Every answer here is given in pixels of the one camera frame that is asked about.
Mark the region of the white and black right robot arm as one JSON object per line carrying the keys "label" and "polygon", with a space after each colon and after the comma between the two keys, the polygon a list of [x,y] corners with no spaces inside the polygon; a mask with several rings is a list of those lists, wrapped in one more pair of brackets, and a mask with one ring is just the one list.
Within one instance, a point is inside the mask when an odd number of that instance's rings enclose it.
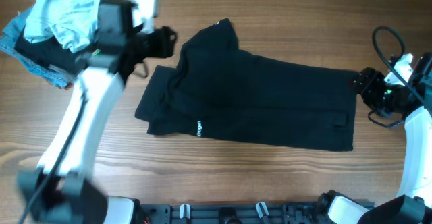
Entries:
{"label": "white and black right robot arm", "polygon": [[406,132],[403,174],[396,197],[367,208],[339,192],[320,196],[313,223],[430,223],[431,222],[431,54],[415,67],[413,56],[392,59],[388,75],[362,70],[354,90],[381,116],[398,113]]}

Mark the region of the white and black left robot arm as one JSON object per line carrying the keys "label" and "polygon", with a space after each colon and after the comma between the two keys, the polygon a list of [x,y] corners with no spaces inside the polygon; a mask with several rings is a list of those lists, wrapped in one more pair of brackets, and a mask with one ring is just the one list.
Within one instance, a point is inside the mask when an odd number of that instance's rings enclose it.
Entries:
{"label": "white and black left robot arm", "polygon": [[173,55],[177,35],[155,28],[157,0],[91,0],[79,11],[85,43],[55,68],[74,88],[60,127],[36,169],[21,171],[23,217],[41,223],[150,223],[135,198],[108,196],[92,182],[98,145],[128,76],[148,57]]}

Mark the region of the black t-shirt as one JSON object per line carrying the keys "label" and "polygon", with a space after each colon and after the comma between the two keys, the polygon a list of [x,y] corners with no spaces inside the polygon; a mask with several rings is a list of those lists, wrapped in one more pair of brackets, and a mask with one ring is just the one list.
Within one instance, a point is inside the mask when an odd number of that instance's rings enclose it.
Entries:
{"label": "black t-shirt", "polygon": [[351,151],[355,75],[253,55],[223,19],[183,44],[175,68],[155,69],[135,116],[157,136]]}

